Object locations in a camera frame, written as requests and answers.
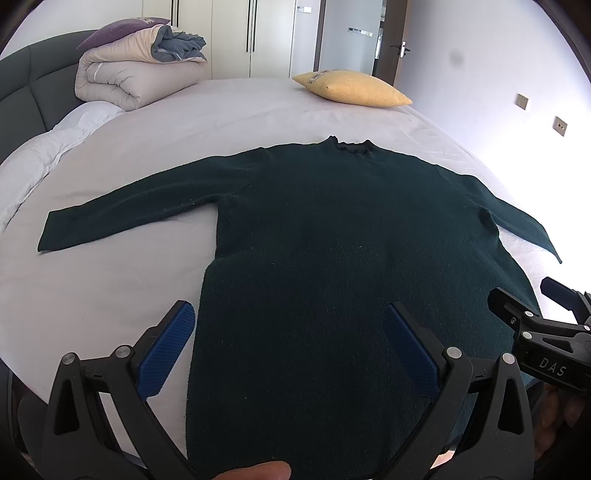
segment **wardrobe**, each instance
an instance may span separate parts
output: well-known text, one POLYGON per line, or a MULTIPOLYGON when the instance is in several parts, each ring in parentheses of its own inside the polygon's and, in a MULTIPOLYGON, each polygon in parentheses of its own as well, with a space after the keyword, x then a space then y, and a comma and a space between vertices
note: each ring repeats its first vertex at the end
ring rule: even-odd
POLYGON ((290 76, 296 0, 143 0, 144 17, 207 41, 212 79, 290 76))

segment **white wall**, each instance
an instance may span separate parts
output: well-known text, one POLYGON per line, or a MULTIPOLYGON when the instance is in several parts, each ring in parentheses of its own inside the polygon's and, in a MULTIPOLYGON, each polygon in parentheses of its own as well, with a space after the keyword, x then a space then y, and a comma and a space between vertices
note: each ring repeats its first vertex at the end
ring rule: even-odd
POLYGON ((382 0, 326 0, 320 70, 347 69, 372 74, 382 0), (358 28, 374 34, 351 33, 358 28))
POLYGON ((316 36, 318 35, 318 18, 320 16, 320 0, 296 0, 297 7, 311 7, 312 13, 295 12, 294 39, 291 46, 291 73, 299 75, 314 70, 316 55, 316 36))
POLYGON ((142 0, 44 0, 18 27, 0 59, 46 38, 142 16, 142 0))
POLYGON ((591 84, 570 47, 532 0, 410 8, 397 88, 505 183, 548 230, 564 280, 591 291, 591 84), (568 123, 564 138, 555 116, 568 123))

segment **purple pillow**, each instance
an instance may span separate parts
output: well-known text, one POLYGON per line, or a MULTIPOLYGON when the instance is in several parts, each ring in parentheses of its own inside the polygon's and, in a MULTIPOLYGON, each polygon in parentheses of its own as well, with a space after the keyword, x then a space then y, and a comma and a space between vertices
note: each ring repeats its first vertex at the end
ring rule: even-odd
POLYGON ((170 20, 158 17, 127 18, 117 20, 94 32, 90 37, 76 47, 76 50, 90 50, 91 48, 107 45, 120 38, 131 35, 138 30, 151 28, 154 25, 166 25, 170 20))

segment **white bed sheet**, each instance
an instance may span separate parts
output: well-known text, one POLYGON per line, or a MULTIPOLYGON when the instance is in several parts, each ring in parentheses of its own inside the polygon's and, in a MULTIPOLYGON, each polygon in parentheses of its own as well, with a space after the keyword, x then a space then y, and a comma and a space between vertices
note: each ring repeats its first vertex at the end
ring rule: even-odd
MULTIPOLYGON (((199 308, 203 274, 214 257, 217 210, 205 206, 90 244, 37 253, 47 214, 86 202, 152 173, 211 155, 256 147, 314 143, 335 135, 367 139, 479 178, 515 202, 474 156, 411 107, 372 109, 333 103, 291 80, 210 80, 122 115, 66 153, 21 206, 0 237, 0 356, 43 400, 66 352, 109 355, 133 344, 177 299, 199 308)), ((546 316, 563 312, 540 294, 557 272, 545 250, 501 231, 501 241, 526 272, 546 316)), ((193 338, 149 403, 186 453, 184 412, 193 338)), ((134 453, 104 395, 123 449, 134 453)))

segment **wardrobe handle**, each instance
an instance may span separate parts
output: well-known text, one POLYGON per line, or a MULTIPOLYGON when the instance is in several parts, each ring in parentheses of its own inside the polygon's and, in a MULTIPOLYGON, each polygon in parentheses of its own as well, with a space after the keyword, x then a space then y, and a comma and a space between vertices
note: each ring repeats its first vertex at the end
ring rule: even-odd
POLYGON ((258 0, 255 0, 255 12, 254 20, 252 21, 252 52, 255 52, 255 40, 256 40, 256 12, 258 10, 258 0))
POLYGON ((251 3, 252 0, 248 0, 248 16, 246 18, 246 53, 248 53, 248 45, 250 43, 251 37, 251 3))

